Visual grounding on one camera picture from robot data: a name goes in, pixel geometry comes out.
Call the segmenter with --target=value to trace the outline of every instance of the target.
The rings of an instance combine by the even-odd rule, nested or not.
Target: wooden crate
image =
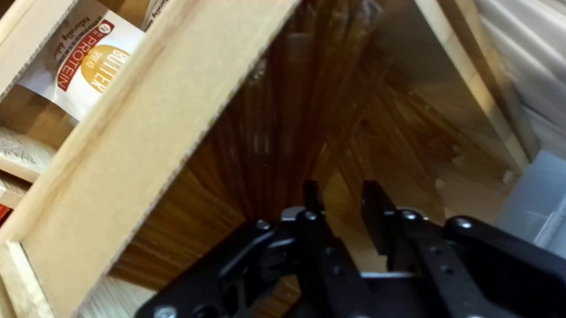
[[[21,70],[76,1],[18,0],[2,17],[0,56],[9,58],[0,60],[0,95],[13,91]],[[128,272],[128,254],[122,252],[131,250],[136,234],[161,226],[152,217],[175,211],[166,206],[163,194],[182,192],[191,178],[186,169],[191,153],[297,3],[299,0],[170,0],[128,68],[78,127],[67,125],[50,105],[30,100],[44,123],[14,123],[11,128],[52,144],[57,153],[0,227],[4,316],[128,316],[152,293],[110,279],[108,273],[113,268],[115,275],[152,284],[151,279]],[[404,82],[389,77],[398,90],[388,91],[388,98],[435,104],[441,114],[427,116],[435,121],[434,127],[453,135],[455,144],[464,146],[462,153],[490,160],[474,167],[462,164],[465,155],[457,155],[451,167],[444,166],[444,174],[430,176],[425,167],[411,173],[434,185],[446,206],[494,217],[513,174],[527,166],[536,144],[506,82],[497,51],[481,31],[476,8],[467,0],[398,0],[384,10],[395,12],[379,28],[388,44],[384,49],[398,58],[409,77]],[[425,58],[416,58],[414,47],[423,49]],[[14,100],[7,107],[14,111],[6,116],[13,118],[0,120],[2,125],[23,116],[18,105],[21,102]],[[407,150],[418,143],[404,137],[398,125],[373,123],[391,130],[389,143]],[[453,166],[458,164],[469,171],[457,173]],[[327,194],[329,201],[336,197],[333,194],[347,196],[347,181],[340,173],[329,180],[335,190]],[[474,190],[476,196],[469,197],[465,190]],[[204,224],[216,224],[221,234],[244,219],[239,213],[221,215],[225,220],[214,217]],[[368,252],[365,234],[356,233],[359,220],[350,219],[350,213],[336,213],[333,226],[358,254],[361,266],[373,266],[379,259]],[[207,243],[195,249],[209,249],[212,240],[204,240]],[[117,303],[119,294],[126,293],[131,302]]]

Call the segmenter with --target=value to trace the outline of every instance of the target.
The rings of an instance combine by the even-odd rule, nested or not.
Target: red label
[[[78,67],[82,65],[83,58],[98,42],[101,42],[108,33],[112,33],[112,29],[113,29],[113,24],[108,19],[103,19],[99,24],[96,24],[89,33],[85,33],[78,40],[78,44],[73,47],[73,51],[67,54],[67,58],[64,60],[64,63],[57,72],[59,88],[67,91],[71,79],[76,74]]]

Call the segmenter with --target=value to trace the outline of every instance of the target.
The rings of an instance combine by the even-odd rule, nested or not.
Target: wooden frame
[[[2,310],[6,316],[80,310],[297,1],[170,0],[128,70],[0,227],[0,240],[9,241],[0,247],[0,275],[13,302],[13,309]],[[0,24],[0,56],[21,58],[4,61],[0,95],[76,0],[16,3]],[[485,75],[462,52],[441,7],[428,0],[418,3],[513,166],[522,169],[527,155]],[[36,19],[46,21],[46,31]]]

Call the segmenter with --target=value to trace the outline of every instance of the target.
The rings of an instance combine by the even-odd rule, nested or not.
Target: clamp jaw
[[[324,217],[317,183],[281,222],[243,224],[154,298],[138,318],[251,316],[285,275],[301,296],[285,316],[566,316],[566,261],[472,217],[444,227],[398,210],[377,181],[363,219],[396,275],[363,277]]]

